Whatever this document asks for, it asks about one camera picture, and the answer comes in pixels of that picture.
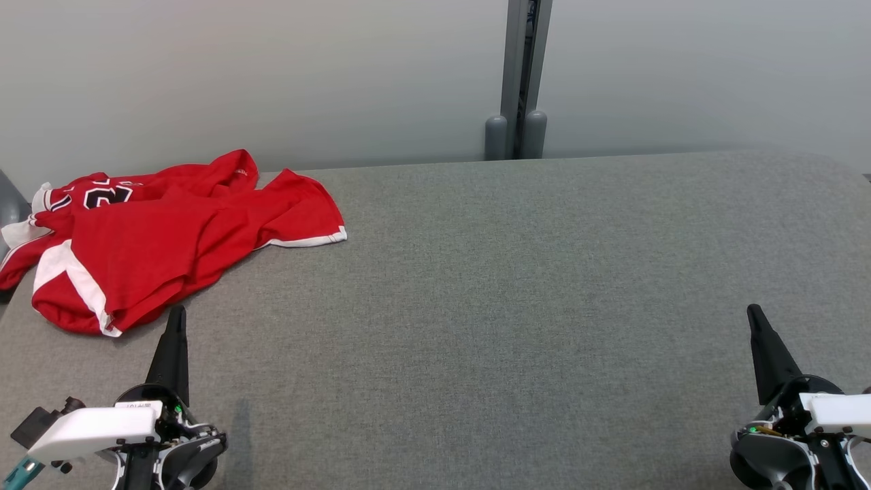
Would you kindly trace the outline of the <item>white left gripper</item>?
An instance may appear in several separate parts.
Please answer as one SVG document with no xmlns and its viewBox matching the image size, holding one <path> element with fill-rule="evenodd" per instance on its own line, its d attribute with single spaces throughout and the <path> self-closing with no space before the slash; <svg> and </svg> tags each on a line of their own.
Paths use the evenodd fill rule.
<svg viewBox="0 0 871 490">
<path fill-rule="evenodd" d="M 63 409 L 27 449 L 39 464 L 97 454 L 116 465 L 115 489 L 202 489 L 227 452 L 226 432 L 196 421 L 190 406 L 186 308 L 171 307 L 146 382 L 113 406 Z"/>
</svg>

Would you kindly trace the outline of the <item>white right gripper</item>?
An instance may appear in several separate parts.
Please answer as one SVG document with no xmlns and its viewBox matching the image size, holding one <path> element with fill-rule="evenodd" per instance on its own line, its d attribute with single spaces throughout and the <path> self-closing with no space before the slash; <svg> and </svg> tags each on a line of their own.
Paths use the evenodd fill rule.
<svg viewBox="0 0 871 490">
<path fill-rule="evenodd" d="M 752 489 L 868 489 L 853 449 L 869 441 L 869 394 L 827 393 L 802 376 L 759 304 L 746 308 L 762 409 L 732 434 L 729 464 Z"/>
</svg>

